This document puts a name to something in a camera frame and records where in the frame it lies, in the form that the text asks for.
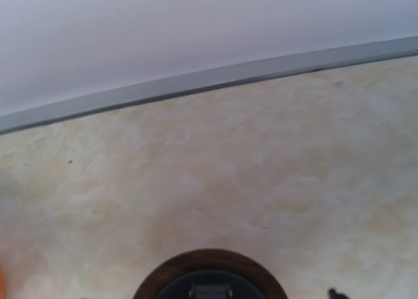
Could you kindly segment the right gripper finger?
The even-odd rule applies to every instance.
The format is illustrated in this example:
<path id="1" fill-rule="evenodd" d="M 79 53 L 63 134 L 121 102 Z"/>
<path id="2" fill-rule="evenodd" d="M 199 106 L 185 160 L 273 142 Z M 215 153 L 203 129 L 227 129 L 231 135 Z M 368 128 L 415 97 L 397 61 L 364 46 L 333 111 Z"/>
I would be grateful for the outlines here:
<path id="1" fill-rule="evenodd" d="M 329 299 L 350 299 L 346 294 L 338 292 L 336 289 L 328 290 Z"/>

